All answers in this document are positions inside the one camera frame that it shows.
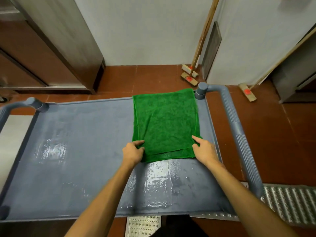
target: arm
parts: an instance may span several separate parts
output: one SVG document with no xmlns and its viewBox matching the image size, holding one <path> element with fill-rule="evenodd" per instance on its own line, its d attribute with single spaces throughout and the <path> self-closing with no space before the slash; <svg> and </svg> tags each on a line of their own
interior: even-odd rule
<svg viewBox="0 0 316 237">
<path fill-rule="evenodd" d="M 134 141 L 123 148 L 121 166 L 88 208 L 82 212 L 66 237 L 107 236 L 128 178 L 142 159 L 144 147 L 136 148 L 142 143 L 144 141 Z"/>
<path fill-rule="evenodd" d="M 297 236 L 291 227 L 225 169 L 213 144 L 195 136 L 192 138 L 200 144 L 200 147 L 197 144 L 192 146 L 195 157 L 212 172 L 251 237 Z"/>
</svg>

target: red object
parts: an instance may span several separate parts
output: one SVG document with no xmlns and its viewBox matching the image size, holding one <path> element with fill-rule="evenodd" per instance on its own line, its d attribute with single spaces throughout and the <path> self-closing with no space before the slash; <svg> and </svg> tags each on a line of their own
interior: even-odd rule
<svg viewBox="0 0 316 237">
<path fill-rule="evenodd" d="M 250 94 L 251 94 L 251 90 L 250 90 L 250 89 L 245 89 L 245 90 L 244 90 L 244 93 L 245 93 L 246 95 L 250 95 Z"/>
</svg>

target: floor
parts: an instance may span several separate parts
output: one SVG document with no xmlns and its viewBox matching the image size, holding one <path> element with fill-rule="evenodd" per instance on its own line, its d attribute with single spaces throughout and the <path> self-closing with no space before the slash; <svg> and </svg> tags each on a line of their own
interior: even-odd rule
<svg viewBox="0 0 316 237">
<path fill-rule="evenodd" d="M 180 77 L 181 73 L 181 65 L 109 66 L 105 69 L 97 95 L 17 94 L 12 96 L 11 102 L 25 100 L 30 96 L 45 102 L 68 102 L 173 92 L 191 88 L 190 84 Z M 279 104 L 278 95 L 269 80 L 253 89 L 257 97 L 253 103 L 246 99 L 238 87 L 228 86 L 228 88 L 263 182 L 316 186 L 314 154 L 316 103 Z M 237 179 L 245 180 L 219 94 L 208 93 L 207 101 L 223 163 Z M 33 113 L 31 108 L 20 108 L 15 109 L 11 114 L 32 115 Z M 207 219 L 195 219 L 195 221 L 210 236 L 247 235 L 241 223 Z M 62 236 L 71 223 L 71 221 L 43 222 L 36 230 L 41 234 L 43 234 L 41 230 L 50 230 L 46 236 Z M 115 219 L 109 236 L 124 236 L 125 224 L 126 218 Z M 24 230 L 24 233 L 29 232 L 30 236 L 39 233 L 34 230 L 33 224 L 20 225 L 19 229 Z M 0 233 L 5 228 L 7 236 L 13 236 L 9 234 L 14 231 L 10 226 L 13 225 L 0 225 Z M 295 228 L 295 230 L 302 236 L 316 236 L 314 229 Z"/>
</svg>

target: green cloth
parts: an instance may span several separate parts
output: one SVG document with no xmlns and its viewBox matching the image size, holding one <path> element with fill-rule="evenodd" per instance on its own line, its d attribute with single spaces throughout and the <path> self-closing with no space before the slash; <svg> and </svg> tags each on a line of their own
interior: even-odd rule
<svg viewBox="0 0 316 237">
<path fill-rule="evenodd" d="M 194 158 L 191 135 L 200 136 L 192 89 L 133 96 L 133 141 L 145 140 L 142 162 Z"/>
</svg>

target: cart handle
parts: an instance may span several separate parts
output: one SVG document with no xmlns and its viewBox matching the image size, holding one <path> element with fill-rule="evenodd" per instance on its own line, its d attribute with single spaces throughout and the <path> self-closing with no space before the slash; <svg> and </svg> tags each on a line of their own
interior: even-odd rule
<svg viewBox="0 0 316 237">
<path fill-rule="evenodd" d="M 25 107 L 25 106 L 31 106 L 39 112 L 45 112 L 49 108 L 48 104 L 43 103 L 40 100 L 35 99 L 34 97 L 30 97 L 26 99 L 25 101 L 18 101 L 18 102 L 6 104 L 5 106 L 0 108 L 0 133 L 10 115 L 11 110 L 13 110 L 14 108 Z"/>
<path fill-rule="evenodd" d="M 201 82 L 198 85 L 198 89 L 195 91 L 195 98 L 202 100 L 205 98 L 205 94 L 211 91 L 218 91 L 221 94 L 222 102 L 224 104 L 226 115 L 230 124 L 230 129 L 232 131 L 243 168 L 246 172 L 247 180 L 249 182 L 249 190 L 257 198 L 261 198 L 263 195 L 262 180 L 260 178 L 256 163 L 253 159 L 249 144 L 241 126 L 228 88 L 223 85 L 208 85 L 205 82 Z"/>
</svg>

